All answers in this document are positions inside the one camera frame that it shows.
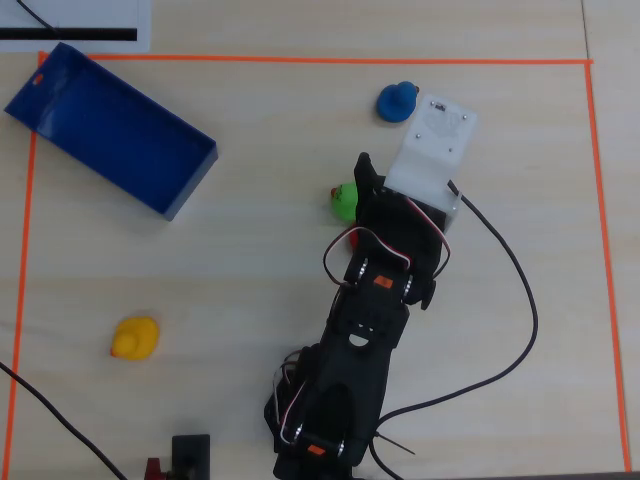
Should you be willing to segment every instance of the green ball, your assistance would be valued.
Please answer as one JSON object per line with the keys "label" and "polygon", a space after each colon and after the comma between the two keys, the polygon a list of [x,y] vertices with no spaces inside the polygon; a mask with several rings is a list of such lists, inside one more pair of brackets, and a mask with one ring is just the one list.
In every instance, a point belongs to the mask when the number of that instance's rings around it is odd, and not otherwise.
{"label": "green ball", "polygon": [[331,208],[341,220],[352,224],[356,221],[358,205],[358,187],[355,183],[343,183],[331,198]]}

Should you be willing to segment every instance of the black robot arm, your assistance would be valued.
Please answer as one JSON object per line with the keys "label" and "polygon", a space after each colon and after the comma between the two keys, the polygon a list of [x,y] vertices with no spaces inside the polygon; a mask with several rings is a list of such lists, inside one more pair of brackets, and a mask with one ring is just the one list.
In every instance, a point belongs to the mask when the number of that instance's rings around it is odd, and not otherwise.
{"label": "black robot arm", "polygon": [[[369,155],[355,168],[359,241],[318,344],[305,347],[289,383],[265,407],[281,480],[350,479],[373,438],[384,401],[391,351],[409,319],[435,290],[442,241],[407,198],[384,188]],[[438,226],[445,214],[417,204]],[[390,255],[368,230],[410,258]],[[277,404],[281,406],[276,412]]]}

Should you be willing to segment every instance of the rubber duck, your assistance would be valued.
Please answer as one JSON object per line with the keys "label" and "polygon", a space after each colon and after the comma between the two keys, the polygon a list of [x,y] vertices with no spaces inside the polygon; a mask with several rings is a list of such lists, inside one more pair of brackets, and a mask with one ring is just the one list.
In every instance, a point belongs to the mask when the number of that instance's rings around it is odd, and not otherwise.
{"label": "rubber duck", "polygon": [[349,224],[356,221],[358,187],[355,183],[343,183],[331,189],[331,208],[340,220]]}
{"label": "rubber duck", "polygon": [[386,122],[404,122],[416,109],[419,91],[420,89],[411,82],[384,87],[376,102],[378,115]]}
{"label": "rubber duck", "polygon": [[111,356],[144,360],[156,349],[160,329],[151,317],[132,317],[120,322],[111,344]]}

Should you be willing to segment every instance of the blue box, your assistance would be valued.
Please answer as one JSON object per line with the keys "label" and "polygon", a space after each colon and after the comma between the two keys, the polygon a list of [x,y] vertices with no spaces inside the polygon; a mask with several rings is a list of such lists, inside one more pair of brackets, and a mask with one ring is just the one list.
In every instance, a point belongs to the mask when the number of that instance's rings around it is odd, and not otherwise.
{"label": "blue box", "polygon": [[214,140],[63,43],[5,111],[167,220],[218,158]]}

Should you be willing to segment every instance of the table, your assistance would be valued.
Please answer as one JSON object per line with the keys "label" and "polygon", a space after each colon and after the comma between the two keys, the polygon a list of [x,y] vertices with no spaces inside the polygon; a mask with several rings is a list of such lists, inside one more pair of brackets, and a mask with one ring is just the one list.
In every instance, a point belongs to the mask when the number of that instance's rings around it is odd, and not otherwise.
{"label": "table", "polygon": [[[609,117],[600,115],[599,95],[606,95],[602,75],[611,69],[597,70],[596,52],[607,48],[607,22],[633,7],[619,4],[614,13],[604,13],[598,2],[585,7],[589,31],[605,32],[589,38],[589,46],[598,127],[606,133]],[[345,6],[229,0],[214,9],[204,0],[163,0],[155,4],[152,50],[584,59],[582,22],[577,1]],[[35,60],[0,56],[0,66],[10,67],[0,68],[5,103]],[[320,264],[341,228],[329,211],[328,191],[351,178],[360,151],[369,152],[380,171],[389,167],[406,126],[377,123],[372,102],[382,86],[405,79],[479,113],[456,181],[520,258],[541,327],[531,357],[503,381],[385,425],[385,433],[416,450],[416,457],[384,444],[381,455],[406,478],[624,468],[583,64],[103,64],[212,135],[221,158],[168,224],[41,140],[31,176],[29,133],[0,117],[0,205],[7,226],[0,233],[0,295],[6,300],[0,355],[5,362],[12,358],[16,299],[23,292],[20,372],[130,478],[141,478],[148,456],[166,456],[171,435],[202,432],[212,435],[212,478],[270,476],[275,455],[261,408],[271,374],[290,350],[317,341],[334,293]],[[620,131],[613,122],[628,112],[621,108],[608,120],[613,138]],[[624,338],[626,329],[633,332],[632,266],[638,259],[616,257],[634,255],[633,231],[628,215],[616,220],[626,205],[622,192],[620,203],[610,201],[615,187],[609,185],[633,176],[611,170],[615,159],[604,137],[601,142],[614,279],[630,265],[627,286],[624,280],[616,286],[627,289],[617,292],[631,412],[640,397],[629,393],[634,382],[627,358],[633,363],[634,357]],[[624,165],[632,168],[631,159]],[[21,289],[28,178],[32,203]],[[394,352],[384,411],[490,376],[527,341],[526,297],[497,242],[466,210],[449,238],[454,256],[434,302],[427,312],[412,310]],[[346,259],[341,252],[334,268]],[[161,322],[155,356],[141,364],[111,359],[106,349],[115,324],[140,312]],[[0,383],[0,411],[8,409],[9,384]],[[14,410],[12,479],[43,472],[110,478],[27,392],[18,390]],[[633,440],[639,430],[629,419]],[[370,458],[358,474],[385,478]]]}

